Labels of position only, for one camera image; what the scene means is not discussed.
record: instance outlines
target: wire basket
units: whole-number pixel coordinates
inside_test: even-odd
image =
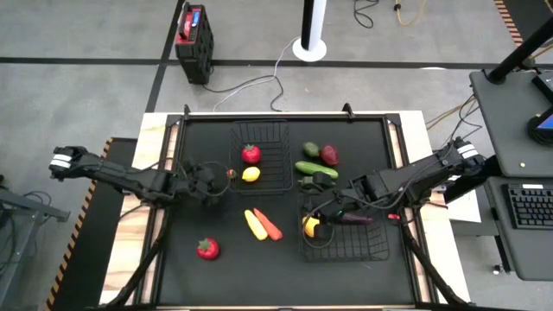
[[[254,144],[261,149],[261,161],[250,165],[242,160],[242,149]],[[289,127],[285,120],[237,121],[231,131],[230,168],[238,177],[231,190],[240,194],[275,194],[292,188],[292,160]],[[261,175],[254,182],[242,180],[245,169],[256,166]]]
[[[352,262],[384,261],[390,255],[386,236],[385,216],[382,211],[362,212],[372,218],[370,225],[333,225],[334,238],[329,246],[317,249],[303,240],[302,213],[299,213],[300,253],[308,262]],[[310,238],[315,246],[324,245],[328,240]]]

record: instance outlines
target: desk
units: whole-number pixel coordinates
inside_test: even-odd
[[[356,115],[397,113],[401,118],[403,129],[403,137],[405,141],[407,156],[413,162],[422,157],[428,156],[431,153],[428,135],[424,126],[423,114],[420,111],[360,111]],[[281,113],[280,115],[298,115],[298,114],[315,114],[315,112],[291,112]],[[316,112],[316,114],[345,114],[345,112]],[[134,161],[132,163],[135,168],[145,168],[151,163],[159,160],[160,151],[162,150],[162,141],[165,131],[167,113],[149,113],[145,114],[140,135],[138,137],[137,149],[135,151]],[[192,113],[192,116],[209,115],[211,113]],[[403,165],[400,155],[399,138],[393,124],[390,124],[391,140],[393,144],[393,155],[398,166]],[[168,153],[171,157],[175,152],[175,140],[177,130],[173,128],[169,135]],[[171,161],[166,162],[166,168],[170,168]],[[443,197],[438,194],[433,194],[431,198],[436,203],[443,204]],[[124,199],[121,213],[130,210],[134,206],[138,206],[139,201],[134,196],[127,196]],[[159,210],[151,213],[148,207],[139,209],[138,211],[128,215],[118,224],[118,229],[111,251],[111,259],[105,276],[104,287],[99,303],[107,303],[115,297],[118,291],[126,284],[132,272],[139,264],[142,254],[143,243],[145,238],[146,227],[149,221],[155,224],[154,238],[157,230],[161,225],[163,211]],[[461,261],[457,252],[454,241],[454,235],[448,219],[447,210],[440,207],[427,205],[421,210],[423,220],[423,228],[425,239],[429,250],[432,263],[440,272],[445,281],[453,288],[455,293],[462,299],[469,301],[467,285],[463,276]],[[411,223],[411,231],[416,234],[416,228]],[[152,291],[154,268],[156,261],[153,262],[143,285],[143,302],[148,302]],[[430,290],[425,282],[426,276],[420,264],[416,260],[416,277],[420,294],[423,301],[429,301]],[[183,309],[189,309],[187,306],[178,306]],[[382,306],[363,306],[363,307],[379,307]]]

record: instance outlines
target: computer keyboard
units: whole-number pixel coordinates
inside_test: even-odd
[[[553,185],[540,187],[504,185],[514,228],[553,230]]]

